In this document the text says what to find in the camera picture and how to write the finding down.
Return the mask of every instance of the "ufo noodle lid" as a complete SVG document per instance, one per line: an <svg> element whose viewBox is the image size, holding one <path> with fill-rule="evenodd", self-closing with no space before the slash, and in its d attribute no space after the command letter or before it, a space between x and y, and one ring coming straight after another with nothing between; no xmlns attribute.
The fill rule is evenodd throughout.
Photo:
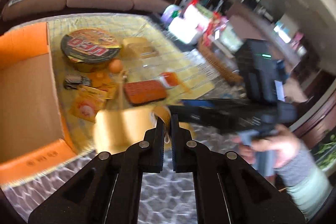
<svg viewBox="0 0 336 224"><path fill-rule="evenodd" d="M118 54L120 43L105 30L83 28L66 34L61 40L61 49L73 62L101 63Z"/></svg>

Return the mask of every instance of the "yellow snack package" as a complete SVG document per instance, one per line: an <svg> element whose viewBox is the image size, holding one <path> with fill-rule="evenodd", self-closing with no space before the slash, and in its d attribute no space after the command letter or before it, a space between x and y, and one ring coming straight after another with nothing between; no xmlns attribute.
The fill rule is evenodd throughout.
<svg viewBox="0 0 336 224"><path fill-rule="evenodd" d="M107 96L105 99L114 99L116 92L117 92L118 85L114 82L108 83L108 84L102 84L101 86L97 87L99 90L106 91Z"/></svg>
<svg viewBox="0 0 336 224"><path fill-rule="evenodd" d="M71 106L72 115L95 122L97 112L105 106L107 95L106 91L81 85Z"/></svg>

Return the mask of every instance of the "gray sleeve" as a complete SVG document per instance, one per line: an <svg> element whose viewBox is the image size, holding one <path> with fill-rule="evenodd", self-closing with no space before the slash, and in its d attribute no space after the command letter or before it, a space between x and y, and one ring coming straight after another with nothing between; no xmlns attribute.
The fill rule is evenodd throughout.
<svg viewBox="0 0 336 224"><path fill-rule="evenodd" d="M276 172L286 186L295 186L307 178L315 167L315 161L303 142L296 157Z"/></svg>

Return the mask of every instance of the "person's hand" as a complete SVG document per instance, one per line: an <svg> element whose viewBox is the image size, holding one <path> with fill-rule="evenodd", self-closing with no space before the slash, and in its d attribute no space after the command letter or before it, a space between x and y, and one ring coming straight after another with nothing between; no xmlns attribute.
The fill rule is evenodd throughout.
<svg viewBox="0 0 336 224"><path fill-rule="evenodd" d="M298 154L300 140L282 124L277 124L275 129L278 130L278 135L253 140L251 146L243 145L240 138L236 137L233 141L239 143L239 155L249 164L253 164L255 163L255 152L275 150L277 156L274 168L286 165Z"/></svg>

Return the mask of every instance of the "wooden basket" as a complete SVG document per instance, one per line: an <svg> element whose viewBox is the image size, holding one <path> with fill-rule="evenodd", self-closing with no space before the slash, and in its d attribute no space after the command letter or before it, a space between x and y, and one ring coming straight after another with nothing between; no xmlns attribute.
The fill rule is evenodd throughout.
<svg viewBox="0 0 336 224"><path fill-rule="evenodd" d="M218 59L211 50L203 45L203 38L198 40L197 44L198 51L203 55L203 57L216 69L219 71L221 76L229 83L242 83L243 78L233 73L230 69L228 69L220 59Z"/></svg>

